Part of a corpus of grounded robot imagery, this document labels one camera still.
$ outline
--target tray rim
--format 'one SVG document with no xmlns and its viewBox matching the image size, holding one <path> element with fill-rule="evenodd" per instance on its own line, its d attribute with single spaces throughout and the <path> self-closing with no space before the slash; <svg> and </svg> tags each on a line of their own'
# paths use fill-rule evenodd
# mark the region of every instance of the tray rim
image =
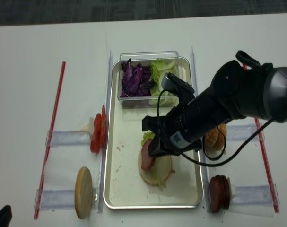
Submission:
<svg viewBox="0 0 287 227">
<path fill-rule="evenodd" d="M 190 62 L 184 58 L 184 57 L 180 57 L 180 59 L 186 61 L 186 63 L 188 64 L 189 66 L 189 76 L 191 78 L 191 84 L 192 84 L 192 79 L 193 77 L 195 77 L 195 75 L 192 75 L 191 74 L 191 65 L 190 65 Z M 112 71 L 112 74 L 111 74 L 111 78 L 109 78 L 109 82 L 111 82 L 111 85 L 108 85 L 108 90 L 107 90 L 107 96 L 109 96 L 109 108 L 108 108 L 108 111 L 109 111 L 109 114 L 108 114 L 108 128 L 110 127 L 110 120 L 111 120 L 111 116 L 110 116 L 110 113 L 111 113 L 111 108 L 112 108 L 112 98 L 113 98 L 113 95 L 112 95 L 112 90 L 113 90 L 113 69 L 115 68 L 115 66 L 117 64 L 120 64 L 120 61 L 117 61 L 113 67 L 111 68 L 111 71 Z M 121 209 L 168 209 L 168 208 L 196 208 L 198 207 L 203 198 L 204 198 L 204 195 L 205 195 L 205 192 L 204 192 L 204 182 L 203 182 L 203 169 L 201 168 L 201 166 L 199 166 L 199 172 L 200 174 L 197 175 L 196 174 L 196 177 L 197 176 L 200 176 L 200 182 L 201 182 L 201 197 L 200 198 L 197 198 L 197 200 L 199 200 L 199 202 L 197 202 L 195 205 L 151 205 L 151 206 L 112 206 L 109 204 L 109 202 L 107 201 L 106 199 L 106 195 L 105 195 L 105 187 L 106 187 L 106 179 L 107 179 L 107 165 L 108 165 L 108 145 L 107 145 L 107 148 L 106 148 L 106 156 L 105 156 L 105 166 L 104 166 L 104 183 L 103 183 L 103 199 L 104 199 L 104 202 L 105 204 L 107 205 L 107 207 L 113 209 L 113 210 L 121 210 Z M 198 161 L 201 162 L 201 159 L 203 159 L 203 156 L 201 155 L 201 151 L 198 151 L 198 152 L 195 152 L 194 153 L 194 156 L 198 156 Z"/>
</svg>

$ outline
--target white table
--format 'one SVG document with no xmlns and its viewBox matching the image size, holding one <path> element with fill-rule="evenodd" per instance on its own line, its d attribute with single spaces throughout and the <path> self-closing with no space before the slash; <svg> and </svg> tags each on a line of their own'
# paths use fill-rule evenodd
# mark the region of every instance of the white table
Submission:
<svg viewBox="0 0 287 227">
<path fill-rule="evenodd" d="M 203 200 L 189 210 L 115 211 L 104 206 L 102 214 L 92 212 L 87 220 L 79 220 L 74 210 L 41 211 L 33 220 L 62 61 L 67 62 L 65 79 L 93 78 L 89 111 L 95 116 L 105 102 L 110 50 L 114 62 L 122 52 L 163 50 L 177 50 L 189 59 L 191 46 L 200 91 L 239 49 L 260 62 L 287 66 L 287 14 L 0 27 L 0 209 L 12 206 L 11 226 L 287 226 L 287 123 L 272 124 L 264 132 L 281 202 L 273 218 L 208 214 Z M 74 97 L 72 86 L 65 89 L 65 106 L 69 99 L 86 95 L 80 91 Z M 75 122 L 66 129 L 79 128 L 87 120 L 67 117 Z M 55 126 L 65 120 L 57 118 Z"/>
</svg>

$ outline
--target metal tray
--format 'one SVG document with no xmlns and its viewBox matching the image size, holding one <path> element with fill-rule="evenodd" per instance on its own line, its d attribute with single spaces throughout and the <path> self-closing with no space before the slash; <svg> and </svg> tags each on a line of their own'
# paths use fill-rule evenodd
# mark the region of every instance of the metal tray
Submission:
<svg viewBox="0 0 287 227">
<path fill-rule="evenodd" d="M 105 161 L 104 201 L 111 209 L 194 208 L 203 197 L 201 168 L 182 156 L 173 157 L 176 171 L 166 181 L 166 188 L 147 185 L 138 171 L 138 154 L 143 133 L 141 120 L 155 116 L 156 108 L 122 109 L 117 98 L 120 63 L 113 66 L 108 149 Z M 190 64 L 182 58 L 183 80 L 191 80 Z M 165 115 L 171 108 L 160 108 Z M 200 160 L 200 153 L 187 152 Z"/>
</svg>

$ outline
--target black cable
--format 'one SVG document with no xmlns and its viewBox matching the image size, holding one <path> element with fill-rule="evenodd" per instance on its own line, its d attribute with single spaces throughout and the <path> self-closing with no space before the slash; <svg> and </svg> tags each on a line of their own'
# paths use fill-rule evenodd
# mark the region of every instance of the black cable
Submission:
<svg viewBox="0 0 287 227">
<path fill-rule="evenodd" d="M 160 95 L 158 97 L 158 103 L 157 103 L 157 118 L 158 118 L 158 124 L 160 125 L 160 129 L 161 129 L 161 132 L 162 134 L 164 135 L 164 137 L 166 138 L 166 140 L 169 142 L 169 144 L 167 144 L 172 150 L 178 152 L 179 154 L 181 154 L 183 157 L 185 157 L 187 160 L 195 163 L 195 164 L 198 164 L 198 165 L 201 165 L 201 166 L 207 166 L 207 167 L 218 167 L 218 166 L 222 166 L 228 162 L 230 162 L 231 160 L 233 160 L 239 153 L 240 151 L 245 147 L 246 144 L 248 144 L 256 135 L 258 135 L 263 129 L 265 129 L 270 123 L 272 123 L 275 119 L 272 118 L 270 120 L 268 120 L 264 125 L 262 125 L 257 131 L 255 131 L 239 148 L 238 150 L 231 156 L 229 157 L 227 160 L 223 161 L 223 162 L 220 162 L 220 163 L 216 163 L 216 164 L 208 164 L 208 163 L 203 163 L 203 162 L 199 162 L 199 161 L 196 161 L 190 157 L 188 157 L 187 155 L 185 155 L 183 152 L 181 152 L 179 150 L 178 147 L 176 147 L 171 141 L 170 139 L 168 138 L 163 126 L 162 126 L 162 123 L 161 123 L 161 120 L 160 120 L 160 116 L 159 116 L 159 103 L 160 103 L 160 97 L 161 95 L 166 92 L 167 90 L 163 90 L 160 92 Z"/>
<path fill-rule="evenodd" d="M 223 150 L 221 151 L 221 154 L 218 155 L 217 157 L 210 157 L 206 154 L 206 150 L 205 150 L 205 136 L 202 137 L 202 150 L 203 150 L 203 153 L 205 155 L 205 157 L 207 157 L 209 160 L 211 161 L 217 161 L 219 160 L 223 154 L 224 154 L 224 151 L 225 151 L 225 148 L 226 148 L 226 136 L 223 134 L 223 132 L 221 132 L 221 130 L 219 129 L 219 127 L 217 127 L 219 133 L 222 134 L 222 136 L 224 137 L 224 146 L 223 146 Z"/>
</svg>

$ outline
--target plastic container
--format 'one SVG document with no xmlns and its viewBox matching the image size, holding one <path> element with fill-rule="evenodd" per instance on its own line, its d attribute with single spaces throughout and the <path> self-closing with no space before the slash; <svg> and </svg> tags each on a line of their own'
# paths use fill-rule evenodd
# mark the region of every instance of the plastic container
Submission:
<svg viewBox="0 0 287 227">
<path fill-rule="evenodd" d="M 182 66 L 181 57 L 177 51 L 167 51 L 167 52 L 147 52 L 147 53 L 123 53 L 120 55 L 120 62 L 126 62 L 131 59 L 131 65 L 137 66 L 141 64 L 142 66 L 148 66 L 151 64 L 152 60 L 163 60 L 165 63 L 174 62 L 174 75 L 179 78 L 182 77 Z M 164 70 L 160 74 L 169 72 L 169 70 Z M 122 94 L 122 79 L 124 72 L 122 66 L 119 69 L 119 84 L 117 97 L 122 105 L 122 108 L 144 108 L 144 107 L 156 107 L 158 102 L 158 95 L 156 96 L 144 96 L 144 97 L 121 97 Z M 163 94 L 160 100 L 160 107 L 173 107 L 177 104 L 178 98 L 169 94 Z"/>
</svg>

